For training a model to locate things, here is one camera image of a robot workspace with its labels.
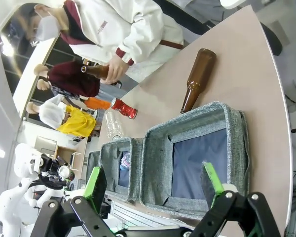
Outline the person left hand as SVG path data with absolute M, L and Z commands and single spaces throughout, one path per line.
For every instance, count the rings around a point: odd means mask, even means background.
M 129 65 L 117 55 L 108 62 L 108 67 L 107 78 L 103 81 L 106 84 L 116 83 L 129 69 Z

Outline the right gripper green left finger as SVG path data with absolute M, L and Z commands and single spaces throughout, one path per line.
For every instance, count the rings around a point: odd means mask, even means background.
M 107 187 L 103 167 L 94 167 L 81 196 L 60 203 L 44 202 L 36 220 L 37 237 L 66 237 L 73 227 L 82 227 L 89 237 L 125 237 L 112 232 L 99 214 Z

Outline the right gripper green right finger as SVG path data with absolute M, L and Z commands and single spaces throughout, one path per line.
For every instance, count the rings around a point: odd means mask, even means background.
M 243 196 L 226 190 L 210 162 L 202 163 L 200 179 L 209 210 L 191 232 L 191 237 L 217 237 L 227 222 L 238 223 L 245 237 L 281 235 L 262 193 Z

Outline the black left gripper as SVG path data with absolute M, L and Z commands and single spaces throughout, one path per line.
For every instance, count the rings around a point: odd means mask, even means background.
M 63 189 L 75 178 L 74 172 L 69 164 L 61 159 L 53 159 L 46 154 L 41 155 L 39 165 L 39 180 L 43 185 L 50 189 Z

